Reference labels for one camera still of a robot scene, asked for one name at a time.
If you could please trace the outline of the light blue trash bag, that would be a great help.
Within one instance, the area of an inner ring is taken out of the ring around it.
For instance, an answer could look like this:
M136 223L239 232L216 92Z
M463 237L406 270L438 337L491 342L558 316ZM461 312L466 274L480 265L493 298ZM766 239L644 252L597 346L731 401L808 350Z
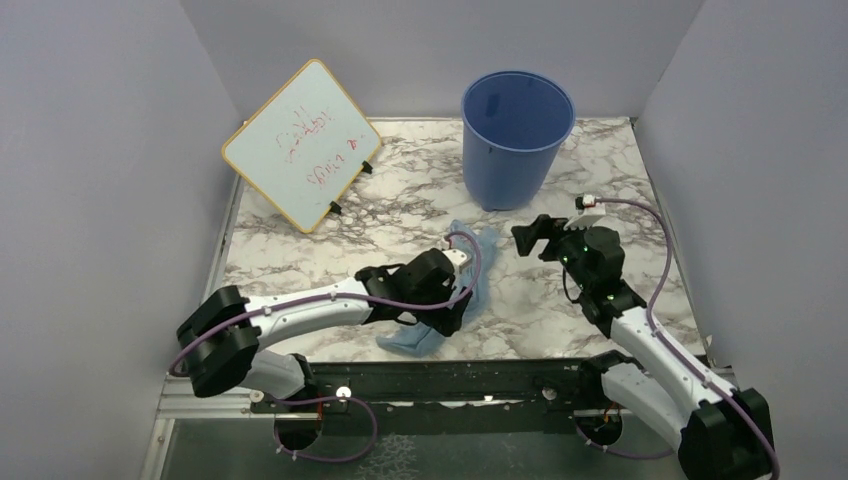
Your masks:
M464 232L473 238L480 249L481 270L477 282L473 285L470 300L463 314L462 326L467 327L488 307L490 301L489 273L498 257L500 234L491 227L483 227L475 232L462 221L455 219L449 226L449 232ZM424 358L435 354L445 343L447 337L423 324L400 327L392 335L375 338L377 346L387 352L411 358Z

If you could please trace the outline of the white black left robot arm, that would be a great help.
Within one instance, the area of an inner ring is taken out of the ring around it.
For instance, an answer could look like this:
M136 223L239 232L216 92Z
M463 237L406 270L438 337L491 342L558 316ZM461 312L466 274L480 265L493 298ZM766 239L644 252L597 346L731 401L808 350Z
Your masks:
M403 314L450 336L462 325L470 287L457 281L472 262L459 250L431 248L406 264L366 267L321 288L279 297L246 297L221 287L177 329L181 351L172 368L198 398L235 387L259 390L298 411L313 401L314 384L300 354L271 346L308 333L380 321Z

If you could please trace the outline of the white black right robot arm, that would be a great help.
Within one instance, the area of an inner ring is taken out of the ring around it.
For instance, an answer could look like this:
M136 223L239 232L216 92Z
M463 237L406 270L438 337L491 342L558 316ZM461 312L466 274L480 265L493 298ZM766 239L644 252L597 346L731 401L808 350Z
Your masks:
M738 389L668 335L622 278L619 234L596 221L542 214L511 229L522 257L546 241L539 259L562 266L563 278L579 289L574 303L620 347L581 362L579 398L630 410L669 445L689 479L777 478L765 398Z

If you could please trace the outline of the blue plastic trash bin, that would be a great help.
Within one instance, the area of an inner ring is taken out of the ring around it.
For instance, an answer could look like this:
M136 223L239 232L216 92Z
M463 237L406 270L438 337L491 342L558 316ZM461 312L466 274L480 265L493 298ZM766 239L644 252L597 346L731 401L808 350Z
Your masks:
M507 70L472 82L461 100L462 171L485 211L529 204L576 124L571 96L537 73Z

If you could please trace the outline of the yellow-framed whiteboard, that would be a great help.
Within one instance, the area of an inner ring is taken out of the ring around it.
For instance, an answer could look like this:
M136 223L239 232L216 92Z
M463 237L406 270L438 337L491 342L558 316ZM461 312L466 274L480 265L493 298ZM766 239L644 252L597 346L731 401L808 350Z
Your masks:
M221 156L295 228L310 233L381 146L330 69L311 59L224 143Z

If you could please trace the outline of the black metal mounting rail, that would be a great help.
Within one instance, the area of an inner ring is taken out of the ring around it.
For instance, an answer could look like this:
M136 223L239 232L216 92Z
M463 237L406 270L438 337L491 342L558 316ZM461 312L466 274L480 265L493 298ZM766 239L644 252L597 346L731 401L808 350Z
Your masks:
M313 386L287 406L265 396L286 445L319 435L583 433L611 444L625 412L590 392L582 359L314 363Z

